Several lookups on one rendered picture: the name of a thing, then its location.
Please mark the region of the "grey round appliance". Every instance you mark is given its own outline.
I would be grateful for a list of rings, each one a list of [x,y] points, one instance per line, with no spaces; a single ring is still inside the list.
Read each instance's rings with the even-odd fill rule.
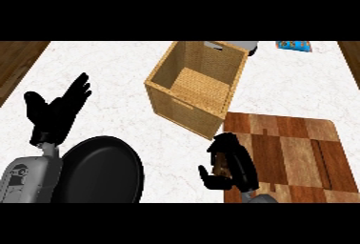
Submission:
[[[227,44],[230,44],[231,46],[235,46],[237,48],[246,50],[249,53],[247,55],[252,56],[255,54],[256,51],[256,41],[227,41]],[[221,50],[222,47],[219,45],[215,45],[210,42],[204,42],[204,46],[209,48],[213,48],[215,50]]]

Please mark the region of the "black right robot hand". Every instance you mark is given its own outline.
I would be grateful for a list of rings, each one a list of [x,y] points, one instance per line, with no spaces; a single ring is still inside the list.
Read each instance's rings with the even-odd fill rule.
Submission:
[[[209,175],[203,166],[197,166],[199,177],[207,190],[230,190],[235,186],[241,193],[258,189],[255,164],[246,148],[238,144],[235,135],[224,132],[213,137],[207,152],[210,153],[210,164],[215,164],[215,153],[224,155],[231,177]]]

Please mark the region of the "brown sweet potato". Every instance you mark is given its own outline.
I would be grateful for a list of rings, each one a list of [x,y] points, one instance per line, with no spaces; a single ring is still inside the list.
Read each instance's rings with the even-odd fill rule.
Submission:
[[[212,153],[212,174],[215,176],[230,177],[230,171],[225,163],[225,154],[222,152]]]

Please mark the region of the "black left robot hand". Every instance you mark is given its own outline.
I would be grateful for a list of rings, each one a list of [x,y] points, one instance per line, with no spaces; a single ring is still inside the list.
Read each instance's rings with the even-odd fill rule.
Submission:
[[[38,147],[42,143],[58,146],[69,134],[75,116],[91,95],[88,75],[82,73],[69,86],[64,94],[50,103],[33,91],[23,94],[26,117],[33,124],[29,144]]]

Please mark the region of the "blue packet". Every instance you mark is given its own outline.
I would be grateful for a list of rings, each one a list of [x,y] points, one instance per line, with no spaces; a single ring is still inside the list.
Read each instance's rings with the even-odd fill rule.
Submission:
[[[277,41],[275,47],[281,50],[311,52],[311,43],[308,41]]]

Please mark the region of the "wooden cutting board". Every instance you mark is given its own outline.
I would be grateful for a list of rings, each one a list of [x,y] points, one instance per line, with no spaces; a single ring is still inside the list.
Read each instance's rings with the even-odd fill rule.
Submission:
[[[281,203],[360,203],[331,121],[231,112],[224,130],[235,134],[250,154],[256,193]]]

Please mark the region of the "black round pan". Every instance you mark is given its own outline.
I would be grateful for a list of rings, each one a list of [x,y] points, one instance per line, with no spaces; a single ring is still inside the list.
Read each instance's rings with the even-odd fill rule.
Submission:
[[[142,166],[131,146],[113,136],[79,142],[61,157],[51,203],[137,203]]]

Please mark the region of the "wicker basket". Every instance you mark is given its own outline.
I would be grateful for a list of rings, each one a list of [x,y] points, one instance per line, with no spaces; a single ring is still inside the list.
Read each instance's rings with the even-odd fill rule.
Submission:
[[[212,139],[249,52],[224,41],[173,41],[144,80],[156,115]]]

